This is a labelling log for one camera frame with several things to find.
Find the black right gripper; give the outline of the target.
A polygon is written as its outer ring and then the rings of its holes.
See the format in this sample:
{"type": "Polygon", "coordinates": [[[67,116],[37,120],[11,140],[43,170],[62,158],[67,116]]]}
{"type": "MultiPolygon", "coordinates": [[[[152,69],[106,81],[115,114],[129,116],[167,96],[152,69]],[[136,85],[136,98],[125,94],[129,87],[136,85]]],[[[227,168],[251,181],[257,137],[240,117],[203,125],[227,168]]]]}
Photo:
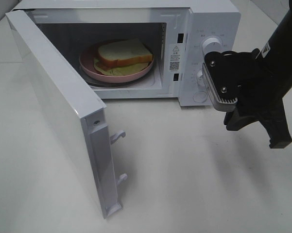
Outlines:
{"type": "Polygon", "coordinates": [[[228,131],[259,122],[270,137],[270,148],[283,149],[292,142],[283,103],[292,87],[292,66],[285,59],[271,53],[263,57],[259,49],[245,53],[238,103],[224,118],[228,131]]]}

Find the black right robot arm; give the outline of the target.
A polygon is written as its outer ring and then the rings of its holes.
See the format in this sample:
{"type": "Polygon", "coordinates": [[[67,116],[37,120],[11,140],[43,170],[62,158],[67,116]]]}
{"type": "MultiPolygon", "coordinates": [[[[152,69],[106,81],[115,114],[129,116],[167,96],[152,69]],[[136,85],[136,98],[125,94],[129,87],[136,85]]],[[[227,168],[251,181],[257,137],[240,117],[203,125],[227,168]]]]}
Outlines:
{"type": "Polygon", "coordinates": [[[238,131],[258,121],[270,137],[269,147],[283,149],[292,142],[283,103],[292,88],[292,0],[264,48],[244,56],[248,67],[238,69],[238,103],[225,116],[226,129],[238,131]]]}

